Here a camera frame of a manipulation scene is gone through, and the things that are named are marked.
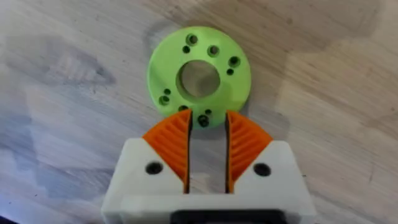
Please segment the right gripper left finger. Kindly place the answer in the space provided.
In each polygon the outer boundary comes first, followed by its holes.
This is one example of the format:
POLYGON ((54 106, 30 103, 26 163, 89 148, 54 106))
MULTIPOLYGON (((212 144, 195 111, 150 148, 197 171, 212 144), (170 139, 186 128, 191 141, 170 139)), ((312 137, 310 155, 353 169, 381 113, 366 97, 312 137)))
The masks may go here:
POLYGON ((128 139, 106 198, 189 192, 191 130, 192 111, 185 109, 160 121, 143 136, 128 139))

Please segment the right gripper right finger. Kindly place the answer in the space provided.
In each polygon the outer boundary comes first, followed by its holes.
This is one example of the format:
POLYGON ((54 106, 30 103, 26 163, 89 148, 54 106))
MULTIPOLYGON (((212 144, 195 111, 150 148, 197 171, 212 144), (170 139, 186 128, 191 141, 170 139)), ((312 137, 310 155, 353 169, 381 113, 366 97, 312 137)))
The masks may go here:
POLYGON ((227 112, 225 125, 227 197, 310 198, 289 143, 235 111, 227 112))

